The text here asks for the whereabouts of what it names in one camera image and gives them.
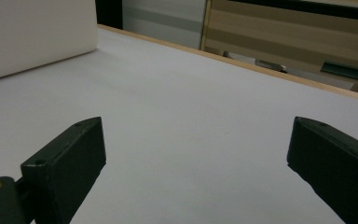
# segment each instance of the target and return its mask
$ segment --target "wooden panel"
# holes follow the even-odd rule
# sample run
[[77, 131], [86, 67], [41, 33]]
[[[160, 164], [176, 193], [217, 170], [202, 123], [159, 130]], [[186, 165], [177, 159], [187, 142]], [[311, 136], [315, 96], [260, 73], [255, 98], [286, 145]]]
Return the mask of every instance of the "wooden panel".
[[321, 73], [325, 61], [358, 67], [358, 20], [213, 0], [205, 48]]

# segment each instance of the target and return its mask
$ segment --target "black strip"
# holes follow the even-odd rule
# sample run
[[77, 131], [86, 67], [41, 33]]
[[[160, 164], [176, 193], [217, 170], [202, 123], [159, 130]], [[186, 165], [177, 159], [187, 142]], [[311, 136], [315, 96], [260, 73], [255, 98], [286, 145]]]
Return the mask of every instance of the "black strip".
[[338, 6], [299, 0], [229, 0], [265, 7], [278, 7], [295, 11], [304, 11], [327, 16], [343, 17], [358, 20], [358, 7]]

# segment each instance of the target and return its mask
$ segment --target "white table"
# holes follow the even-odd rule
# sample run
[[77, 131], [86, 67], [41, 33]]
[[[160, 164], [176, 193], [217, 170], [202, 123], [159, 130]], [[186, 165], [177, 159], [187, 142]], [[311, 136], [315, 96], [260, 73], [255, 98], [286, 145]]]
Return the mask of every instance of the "white table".
[[0, 79], [0, 175], [103, 118], [72, 223], [343, 223], [286, 162], [295, 116], [358, 139], [358, 100], [99, 30], [95, 51]]

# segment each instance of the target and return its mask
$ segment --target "gray wall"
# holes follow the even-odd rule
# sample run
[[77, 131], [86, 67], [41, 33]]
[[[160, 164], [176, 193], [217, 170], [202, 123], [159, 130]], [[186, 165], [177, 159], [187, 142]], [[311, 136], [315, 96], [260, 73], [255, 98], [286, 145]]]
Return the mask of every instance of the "gray wall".
[[206, 0], [123, 0], [124, 30], [200, 48]]

